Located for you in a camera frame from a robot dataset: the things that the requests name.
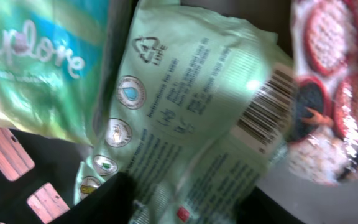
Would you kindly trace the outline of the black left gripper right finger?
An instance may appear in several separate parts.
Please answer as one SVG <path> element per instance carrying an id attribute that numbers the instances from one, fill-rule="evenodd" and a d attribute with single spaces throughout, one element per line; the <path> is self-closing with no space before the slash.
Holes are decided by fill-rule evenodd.
<path id="1" fill-rule="evenodd" d="M 304 224 L 256 187 L 237 208 L 240 224 Z"/>

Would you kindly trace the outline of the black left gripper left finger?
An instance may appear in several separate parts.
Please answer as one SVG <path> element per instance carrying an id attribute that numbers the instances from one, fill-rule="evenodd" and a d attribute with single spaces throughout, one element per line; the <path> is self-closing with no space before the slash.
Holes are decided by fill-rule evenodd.
<path id="1" fill-rule="evenodd" d="M 135 180 L 119 172 L 50 224 L 127 224 L 135 188 Z"/>

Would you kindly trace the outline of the light green wipes packet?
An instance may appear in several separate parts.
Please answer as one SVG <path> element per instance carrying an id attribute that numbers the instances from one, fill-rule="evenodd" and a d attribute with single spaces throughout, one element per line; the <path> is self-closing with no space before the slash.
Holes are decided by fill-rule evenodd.
<path id="1" fill-rule="evenodd" d="M 140 1 L 75 203 L 125 173 L 136 186 L 131 223 L 235 223 L 288 136 L 293 92 L 275 33 L 179 1 Z"/>

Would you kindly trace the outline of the green Kleenex tissue pack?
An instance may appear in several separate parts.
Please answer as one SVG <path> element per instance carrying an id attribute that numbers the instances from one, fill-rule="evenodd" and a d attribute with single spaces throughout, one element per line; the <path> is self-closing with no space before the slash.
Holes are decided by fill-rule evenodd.
<path id="1" fill-rule="evenodd" d="M 0 127 L 96 139 L 110 1 L 0 0 Z"/>

